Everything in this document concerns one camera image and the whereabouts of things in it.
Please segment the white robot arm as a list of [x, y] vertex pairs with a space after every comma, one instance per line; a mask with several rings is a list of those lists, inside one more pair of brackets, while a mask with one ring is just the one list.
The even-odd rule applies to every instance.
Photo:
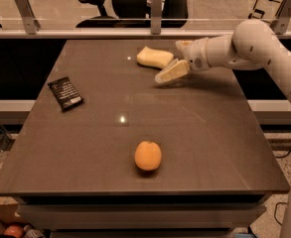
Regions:
[[213, 67], [239, 70], [263, 68], [291, 103], [291, 52], [264, 22], [256, 19], [241, 22], [230, 35], [178, 41], [184, 61], [174, 61], [162, 69], [155, 81], [165, 83], [189, 73]]

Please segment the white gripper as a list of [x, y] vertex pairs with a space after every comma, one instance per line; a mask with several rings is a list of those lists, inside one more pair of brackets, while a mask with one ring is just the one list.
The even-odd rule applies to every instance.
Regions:
[[209, 38], [194, 41], [179, 40], [175, 42], [176, 48], [183, 53], [185, 59], [174, 59], [167, 67], [156, 76], [157, 83], [165, 83], [180, 78], [193, 71], [203, 71], [211, 68], [207, 57], [207, 45]]

